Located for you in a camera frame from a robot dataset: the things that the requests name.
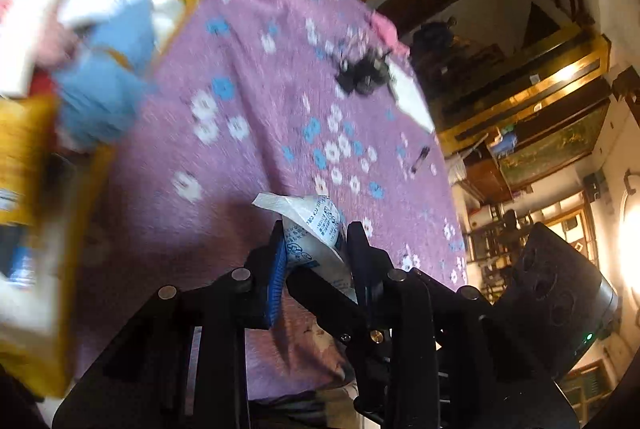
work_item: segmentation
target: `purple bedsheet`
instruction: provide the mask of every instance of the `purple bedsheet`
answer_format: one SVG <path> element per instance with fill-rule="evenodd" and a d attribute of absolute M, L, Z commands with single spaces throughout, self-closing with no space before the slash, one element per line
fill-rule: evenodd
<path fill-rule="evenodd" d="M 156 288 L 207 284 L 264 244 L 277 218 L 251 205 L 262 191 L 328 193 L 397 266 L 466 281 L 434 135 L 388 91 L 345 97 L 334 82 L 327 51 L 369 30 L 369 13 L 359 0 L 201 0 L 119 147 L 97 216 L 108 251 L 78 282 L 78 373 Z M 248 333 L 251 398 L 344 380 L 333 339 L 288 296 L 283 310 Z"/>

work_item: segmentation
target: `colorful packaging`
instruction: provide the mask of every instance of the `colorful packaging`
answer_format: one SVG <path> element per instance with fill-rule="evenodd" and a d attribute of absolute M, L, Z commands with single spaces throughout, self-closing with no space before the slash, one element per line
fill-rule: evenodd
<path fill-rule="evenodd" d="M 0 225 L 33 226 L 57 100 L 0 99 Z"/>

